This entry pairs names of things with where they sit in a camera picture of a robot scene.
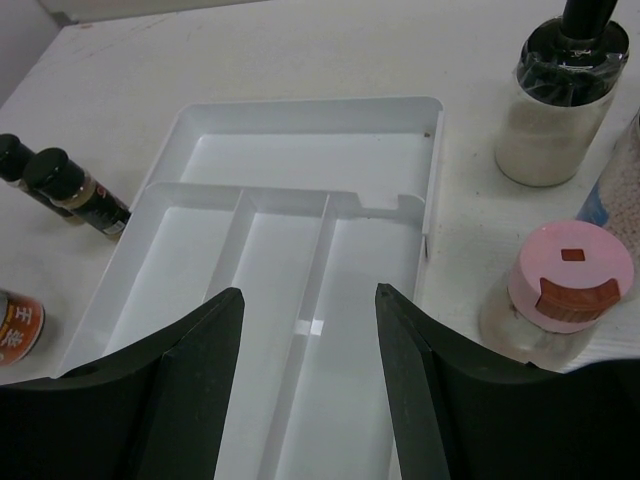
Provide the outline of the pink cap spice jar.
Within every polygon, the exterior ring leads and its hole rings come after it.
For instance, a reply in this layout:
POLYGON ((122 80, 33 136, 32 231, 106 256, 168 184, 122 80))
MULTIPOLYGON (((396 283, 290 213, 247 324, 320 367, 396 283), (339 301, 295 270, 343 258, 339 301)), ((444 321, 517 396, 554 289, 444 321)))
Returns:
POLYGON ((531 232, 487 293, 481 341, 520 363, 558 371, 633 283, 634 262, 614 235, 579 220, 547 223, 531 232))

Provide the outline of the orange label silver cap jar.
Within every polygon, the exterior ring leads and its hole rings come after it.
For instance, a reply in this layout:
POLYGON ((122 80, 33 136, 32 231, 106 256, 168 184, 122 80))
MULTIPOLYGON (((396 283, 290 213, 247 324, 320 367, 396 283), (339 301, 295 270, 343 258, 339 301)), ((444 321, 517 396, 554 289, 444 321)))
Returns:
POLYGON ((46 314, 38 300, 1 291, 1 366, 19 362, 36 345, 45 325, 46 314))

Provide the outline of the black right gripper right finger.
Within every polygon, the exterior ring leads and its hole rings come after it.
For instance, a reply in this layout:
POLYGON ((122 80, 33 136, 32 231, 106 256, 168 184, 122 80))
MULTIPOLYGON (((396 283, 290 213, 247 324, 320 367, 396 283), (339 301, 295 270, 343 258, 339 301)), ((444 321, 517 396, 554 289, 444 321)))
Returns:
POLYGON ((511 360, 378 286, 379 348, 405 479, 635 479, 639 363, 556 373, 511 360))

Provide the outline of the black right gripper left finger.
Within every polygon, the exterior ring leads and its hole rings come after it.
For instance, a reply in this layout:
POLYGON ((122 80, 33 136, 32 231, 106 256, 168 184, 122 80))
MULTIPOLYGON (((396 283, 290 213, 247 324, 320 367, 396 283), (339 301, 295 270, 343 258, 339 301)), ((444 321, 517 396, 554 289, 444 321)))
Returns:
POLYGON ((3 386, 2 478, 213 478, 244 308, 227 288, 57 379, 3 386))

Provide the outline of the grinder jar white contents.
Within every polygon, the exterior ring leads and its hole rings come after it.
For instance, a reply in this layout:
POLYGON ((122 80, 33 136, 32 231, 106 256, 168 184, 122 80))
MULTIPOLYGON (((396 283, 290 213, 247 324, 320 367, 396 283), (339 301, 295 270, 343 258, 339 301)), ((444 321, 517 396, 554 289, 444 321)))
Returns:
POLYGON ((495 162, 509 179, 551 187, 579 170, 629 57, 615 7, 568 1, 524 42, 495 144, 495 162))

